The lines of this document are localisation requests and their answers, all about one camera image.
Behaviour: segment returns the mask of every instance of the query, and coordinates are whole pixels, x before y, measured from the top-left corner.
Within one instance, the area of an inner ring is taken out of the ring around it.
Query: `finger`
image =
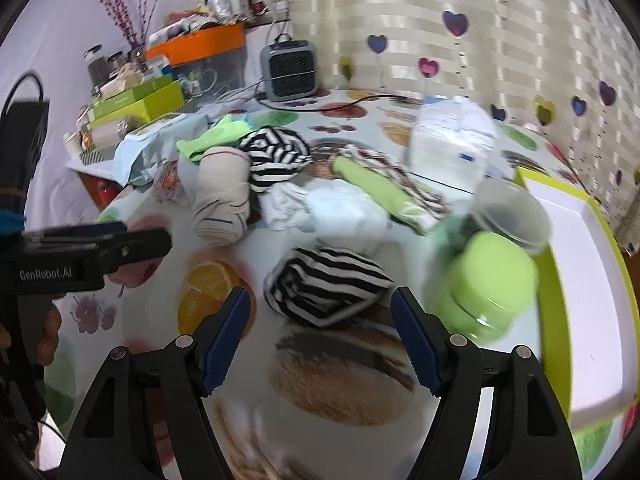
[[[42,366],[49,366],[58,348],[58,336],[41,339],[38,343],[37,361]]]
[[[0,348],[9,348],[11,346],[11,335],[0,325]]]
[[[51,309],[47,313],[47,319],[44,322],[44,333],[47,337],[53,337],[58,334],[62,325],[62,316],[58,309],[51,305]]]

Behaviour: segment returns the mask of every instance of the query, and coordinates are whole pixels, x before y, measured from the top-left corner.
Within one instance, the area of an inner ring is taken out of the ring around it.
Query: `curtain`
[[[572,162],[615,229],[636,194],[640,52],[608,0],[291,0],[329,87],[466,95]],[[621,243],[640,245],[627,219]]]

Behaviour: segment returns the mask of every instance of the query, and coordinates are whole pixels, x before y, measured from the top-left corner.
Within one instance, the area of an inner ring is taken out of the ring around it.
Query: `rolled green garment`
[[[204,132],[197,139],[179,140],[175,147],[191,162],[202,160],[204,152],[214,146],[224,146],[236,142],[252,131],[251,126],[244,121],[234,121],[232,114],[227,114],[214,127]]]
[[[344,156],[334,159],[334,173],[365,191],[391,216],[410,225],[420,234],[426,234],[438,219],[421,208],[389,179],[368,170]]]

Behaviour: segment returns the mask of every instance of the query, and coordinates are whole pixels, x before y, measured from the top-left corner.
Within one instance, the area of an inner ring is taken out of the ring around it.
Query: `transparent plastic bowl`
[[[528,254],[540,254],[549,242],[551,222],[540,202],[523,187],[501,178],[484,179],[462,222],[463,243],[479,231],[508,238]]]

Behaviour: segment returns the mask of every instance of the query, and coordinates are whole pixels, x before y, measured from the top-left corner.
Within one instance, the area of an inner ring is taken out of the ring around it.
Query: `space heater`
[[[316,49],[308,41],[276,41],[260,53],[264,91],[269,101],[308,97],[318,90]]]

